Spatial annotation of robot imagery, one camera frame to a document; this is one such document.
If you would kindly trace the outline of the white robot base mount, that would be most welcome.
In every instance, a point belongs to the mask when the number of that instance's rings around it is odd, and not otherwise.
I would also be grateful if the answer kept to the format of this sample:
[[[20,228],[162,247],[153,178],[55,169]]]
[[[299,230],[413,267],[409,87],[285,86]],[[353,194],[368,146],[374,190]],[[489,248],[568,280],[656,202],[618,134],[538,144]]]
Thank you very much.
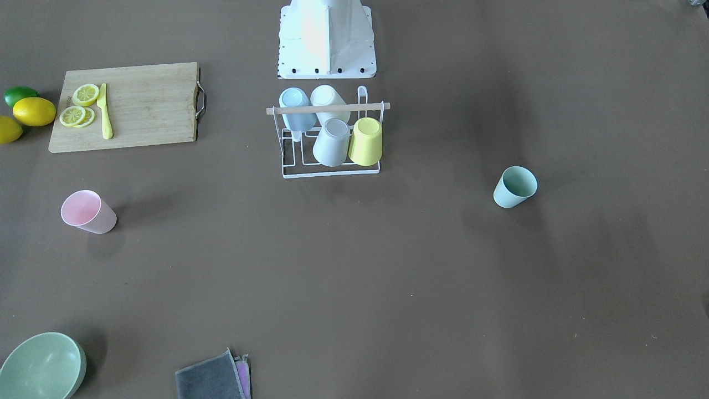
[[[280,10],[279,79],[367,79],[377,73],[372,10],[360,1],[292,1]]]

